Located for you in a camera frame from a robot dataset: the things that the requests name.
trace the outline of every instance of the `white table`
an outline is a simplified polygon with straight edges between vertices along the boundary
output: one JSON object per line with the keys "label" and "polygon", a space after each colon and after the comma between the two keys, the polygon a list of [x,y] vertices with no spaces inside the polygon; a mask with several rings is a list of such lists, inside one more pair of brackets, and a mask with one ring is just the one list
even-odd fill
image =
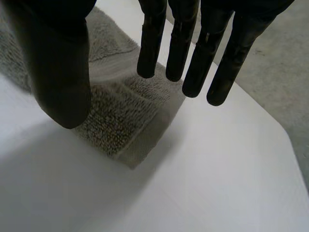
{"label": "white table", "polygon": [[[140,41],[137,0],[97,6]],[[171,29],[166,22],[163,64]],[[52,122],[1,76],[0,231],[308,232],[288,135],[236,84],[222,106],[208,105],[215,70],[134,171]]]}

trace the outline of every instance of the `terry cloth texture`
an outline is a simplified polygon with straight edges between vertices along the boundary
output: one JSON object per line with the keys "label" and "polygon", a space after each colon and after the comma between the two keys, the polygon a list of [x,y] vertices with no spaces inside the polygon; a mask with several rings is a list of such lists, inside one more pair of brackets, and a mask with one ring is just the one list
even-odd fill
{"label": "terry cloth texture", "polygon": [[[183,103],[182,82],[168,81],[159,63],[153,78],[139,77],[136,43],[98,8],[86,20],[92,108],[86,121],[72,131],[110,158],[135,168],[155,147]],[[30,91],[20,49],[3,17],[0,72]]]}

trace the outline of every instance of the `gray floor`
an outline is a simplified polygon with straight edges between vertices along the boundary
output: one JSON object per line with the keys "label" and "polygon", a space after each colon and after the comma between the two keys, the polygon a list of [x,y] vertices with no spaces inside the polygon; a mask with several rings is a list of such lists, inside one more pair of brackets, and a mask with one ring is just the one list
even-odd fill
{"label": "gray floor", "polygon": [[[236,82],[285,128],[309,190],[308,11],[309,1],[297,0],[279,15],[254,43]],[[168,20],[173,22],[170,9]],[[232,20],[215,57],[216,64],[231,30]],[[199,31],[198,21],[195,43]]]}

